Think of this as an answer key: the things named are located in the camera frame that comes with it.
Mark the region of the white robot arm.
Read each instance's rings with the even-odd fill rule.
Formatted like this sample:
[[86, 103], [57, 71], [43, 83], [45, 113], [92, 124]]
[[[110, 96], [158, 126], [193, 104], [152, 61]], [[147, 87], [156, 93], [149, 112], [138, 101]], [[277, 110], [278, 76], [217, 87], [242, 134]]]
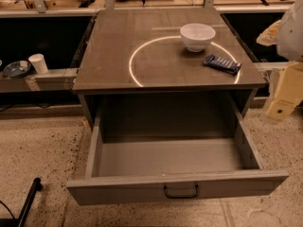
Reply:
[[303, 0], [296, 0], [279, 21], [259, 34], [257, 43], [275, 44], [279, 56], [288, 61], [303, 61]]

